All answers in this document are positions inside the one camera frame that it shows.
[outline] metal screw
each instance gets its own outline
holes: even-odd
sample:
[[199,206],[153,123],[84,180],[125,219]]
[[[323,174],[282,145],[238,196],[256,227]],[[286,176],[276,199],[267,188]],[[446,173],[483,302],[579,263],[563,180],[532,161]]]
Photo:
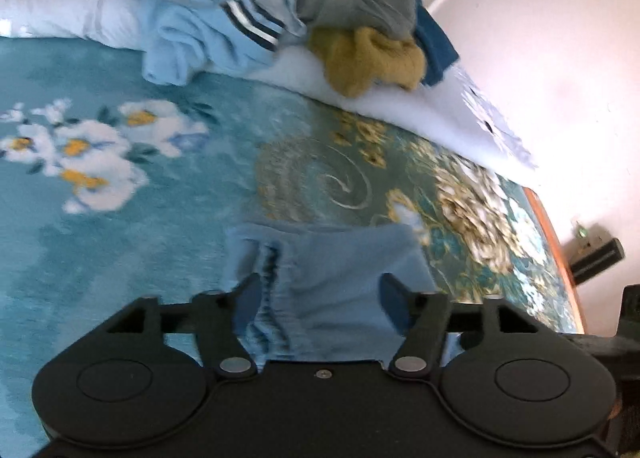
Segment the metal screw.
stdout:
[[396,365],[396,368],[406,373],[420,372],[427,367],[427,363],[424,361],[424,359],[420,359],[419,357],[414,356],[401,357],[399,359],[396,359],[396,362],[394,364]]
[[333,376],[334,374],[332,374],[332,372],[330,372],[329,370],[318,370],[316,372],[316,377],[318,378],[331,378]]
[[220,362],[220,369],[226,373],[244,373],[251,369],[251,362],[244,357],[228,357]]

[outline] pile of clothes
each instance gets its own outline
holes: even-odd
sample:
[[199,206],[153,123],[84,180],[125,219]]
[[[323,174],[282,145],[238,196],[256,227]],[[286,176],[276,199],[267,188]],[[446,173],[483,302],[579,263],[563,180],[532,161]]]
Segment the pile of clothes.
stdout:
[[138,0],[143,76],[187,84],[205,70],[242,76],[306,45],[343,96],[377,82],[433,85],[458,55],[421,0]]

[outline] yellow flower print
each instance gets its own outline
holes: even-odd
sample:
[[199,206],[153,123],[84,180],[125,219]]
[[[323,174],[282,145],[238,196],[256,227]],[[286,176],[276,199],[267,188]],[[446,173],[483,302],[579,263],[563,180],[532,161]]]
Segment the yellow flower print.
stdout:
[[386,215],[392,222],[411,226],[422,245],[431,242],[430,232],[417,206],[398,188],[386,192]]
[[340,133],[340,131],[332,131],[331,137],[334,140],[334,143],[338,146],[351,146],[351,143],[347,139],[344,133]]
[[91,147],[87,141],[82,139],[69,139],[62,151],[67,157],[77,157]]
[[351,131],[356,122],[356,117],[352,113],[339,111],[335,112],[335,116],[340,121],[340,127],[343,131]]
[[382,144],[385,141],[386,126],[379,122],[357,121],[358,133],[364,140],[372,144]]
[[476,289],[472,291],[462,291],[458,294],[456,298],[457,303],[468,303],[471,305],[481,305],[482,297]]
[[495,191],[493,180],[473,181],[473,186],[444,167],[435,167],[438,201],[453,230],[462,236],[474,261],[494,273],[511,272],[510,250],[523,257],[516,234],[506,215],[506,206]]
[[425,139],[420,139],[415,143],[409,143],[409,149],[411,149],[414,155],[421,161],[438,162],[435,148]]
[[496,283],[491,288],[485,287],[484,289],[482,289],[482,294],[483,295],[502,295],[502,291],[500,289],[500,285]]
[[81,189],[96,190],[105,185],[109,185],[109,181],[106,178],[101,177],[88,177],[80,171],[74,169],[65,169],[61,171],[60,178],[74,185],[74,194],[77,194]]
[[10,144],[10,148],[15,151],[23,151],[31,146],[33,146],[33,140],[29,137],[16,137]]
[[158,117],[146,110],[139,110],[132,112],[127,116],[127,126],[145,126],[147,124],[153,124],[158,120]]
[[379,146],[371,146],[370,148],[361,148],[360,154],[369,162],[369,164],[379,167],[380,169],[386,168],[386,161],[382,154],[382,149]]

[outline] dark teal cloth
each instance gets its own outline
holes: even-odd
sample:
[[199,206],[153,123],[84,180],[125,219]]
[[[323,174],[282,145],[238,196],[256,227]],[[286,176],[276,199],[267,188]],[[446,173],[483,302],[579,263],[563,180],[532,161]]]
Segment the dark teal cloth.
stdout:
[[415,7],[417,23],[414,39],[427,58],[427,74],[422,84],[433,86],[442,81],[444,71],[458,60],[459,55],[447,34],[422,6],[422,0],[415,0]]

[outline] white wall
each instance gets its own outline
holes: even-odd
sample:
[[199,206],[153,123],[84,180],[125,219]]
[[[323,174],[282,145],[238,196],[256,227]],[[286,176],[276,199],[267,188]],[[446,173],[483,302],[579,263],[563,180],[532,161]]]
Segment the white wall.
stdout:
[[589,332],[616,326],[640,283],[640,0],[444,0],[434,16],[540,165],[561,242],[572,219],[626,260],[578,288]]

